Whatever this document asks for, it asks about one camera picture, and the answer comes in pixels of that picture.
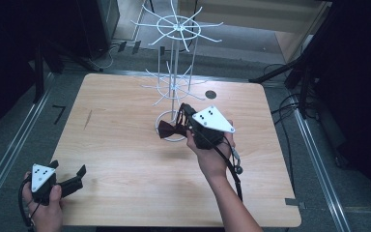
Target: hand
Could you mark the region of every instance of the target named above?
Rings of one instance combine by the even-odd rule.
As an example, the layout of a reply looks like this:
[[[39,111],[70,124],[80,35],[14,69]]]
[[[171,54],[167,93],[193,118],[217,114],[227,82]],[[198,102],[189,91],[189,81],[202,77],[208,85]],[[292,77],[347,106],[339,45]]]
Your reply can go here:
[[[236,146],[232,133],[225,132],[224,136],[228,139],[232,147]],[[198,164],[200,165],[200,169],[206,176],[207,180],[210,181],[211,179],[215,179],[216,177],[226,178],[227,165],[224,158],[220,156],[215,149],[198,149],[195,145],[193,134],[190,130],[186,132],[186,137],[186,145],[197,155]],[[224,141],[217,146],[217,148],[222,152],[222,154],[224,154],[227,159],[231,157],[230,146],[228,145],[225,138]]]
[[[38,232],[60,232],[63,224],[63,213],[60,205],[62,188],[54,186],[49,195],[49,205],[44,206],[33,201],[31,183],[28,182],[22,191],[23,198],[28,203],[29,214],[33,214],[32,220]]]

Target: gray floor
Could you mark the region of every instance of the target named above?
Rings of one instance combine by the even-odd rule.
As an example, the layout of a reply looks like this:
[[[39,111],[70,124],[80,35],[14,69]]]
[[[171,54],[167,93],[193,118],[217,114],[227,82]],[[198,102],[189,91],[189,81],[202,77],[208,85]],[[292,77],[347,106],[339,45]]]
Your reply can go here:
[[[155,10],[167,11],[168,1],[153,1]],[[243,28],[235,28],[239,31],[240,38],[250,38],[251,32]],[[253,36],[265,38],[258,40],[248,40],[239,43],[239,38],[229,35],[226,30],[216,31],[214,34],[207,34],[214,38],[223,39],[224,43],[215,46],[200,43],[195,63],[195,74],[200,76],[212,76],[217,79],[227,81],[246,81],[249,78],[261,76],[278,66],[270,64],[280,64],[283,62],[282,55],[278,51],[276,40],[272,39],[272,32],[262,31]],[[132,47],[127,47],[122,52],[114,49],[111,52],[113,63],[106,73],[122,73],[122,71],[144,72],[145,69],[155,72],[157,70],[157,52],[147,47],[146,38],[152,39],[145,30],[140,29],[137,40],[142,41],[142,48],[136,54],[132,54]],[[182,53],[181,61],[189,63],[191,55]],[[99,60],[93,61],[101,66],[108,66],[111,62],[107,54]],[[56,148],[57,141],[62,132],[63,126],[73,105],[74,98],[78,92],[81,81],[87,73],[75,63],[65,60],[66,69],[63,74],[53,75],[53,85],[43,109],[36,122],[25,137],[23,146],[17,152],[11,141],[16,136],[17,130],[21,127],[23,120],[27,117],[34,98],[34,89],[28,91],[14,106],[14,108],[0,122],[0,161],[8,160],[8,154],[13,154],[12,168],[8,170],[8,176],[3,178],[0,187],[0,231],[25,231],[18,208],[17,208],[17,188],[20,185],[23,173],[29,170],[33,162],[47,163]],[[275,110],[280,106],[282,100],[288,95],[289,91],[283,87],[285,75],[281,74],[276,78],[264,83],[270,109]],[[59,109],[53,105],[66,107],[65,113],[60,117],[60,121],[54,124],[59,116]],[[279,118],[273,115],[276,122]],[[291,228],[290,231],[336,231],[334,220],[331,215],[326,197],[318,180],[317,172],[309,155],[308,149],[300,132],[298,120],[295,113],[284,119],[286,133],[282,129],[281,123],[275,126],[279,142],[290,168],[289,149],[287,137],[291,147],[292,168],[297,200],[302,203],[300,214],[302,224],[298,228]],[[322,125],[313,120],[307,119],[306,123],[311,128],[312,136],[318,146],[319,154],[327,170],[328,176],[334,186],[335,192],[344,209],[346,219],[352,231],[371,231],[371,184],[363,175],[356,170],[344,170],[335,165],[334,152],[322,130]],[[150,231],[173,231],[172,228],[151,228]],[[285,228],[265,228],[266,231],[285,231]],[[64,231],[96,231],[96,227],[66,227]]]

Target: wooden table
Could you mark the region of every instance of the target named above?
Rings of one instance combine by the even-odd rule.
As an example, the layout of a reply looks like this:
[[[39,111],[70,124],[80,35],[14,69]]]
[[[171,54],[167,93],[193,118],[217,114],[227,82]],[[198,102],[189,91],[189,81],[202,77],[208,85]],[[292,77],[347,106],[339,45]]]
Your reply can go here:
[[[160,139],[157,116],[171,101],[141,85],[153,77],[88,74],[53,155],[58,181],[82,164],[84,188],[65,198],[65,225],[222,226],[214,195],[186,141]],[[192,85],[183,102],[195,110],[214,104],[234,121],[244,204],[261,226],[300,225],[295,198],[261,85],[207,81]],[[234,185],[231,175],[228,177]]]

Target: black dot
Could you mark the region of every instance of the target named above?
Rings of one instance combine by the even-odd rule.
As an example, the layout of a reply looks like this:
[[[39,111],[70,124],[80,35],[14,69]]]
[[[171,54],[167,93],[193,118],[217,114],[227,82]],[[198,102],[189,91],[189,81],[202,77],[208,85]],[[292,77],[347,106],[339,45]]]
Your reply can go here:
[[[206,92],[206,97],[207,99],[215,99],[216,98],[216,93],[213,90],[209,90]]]

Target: black bow tie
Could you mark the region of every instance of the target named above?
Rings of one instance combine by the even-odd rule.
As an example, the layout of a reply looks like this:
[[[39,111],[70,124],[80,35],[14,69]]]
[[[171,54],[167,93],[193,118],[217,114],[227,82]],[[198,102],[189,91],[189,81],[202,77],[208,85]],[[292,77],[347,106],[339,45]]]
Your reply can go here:
[[[157,130],[158,130],[158,135],[160,136],[160,138],[169,137],[173,135],[174,133],[180,134],[186,137],[186,127],[181,124],[176,124],[176,126],[172,126],[171,124],[167,122],[160,121],[158,124]]]

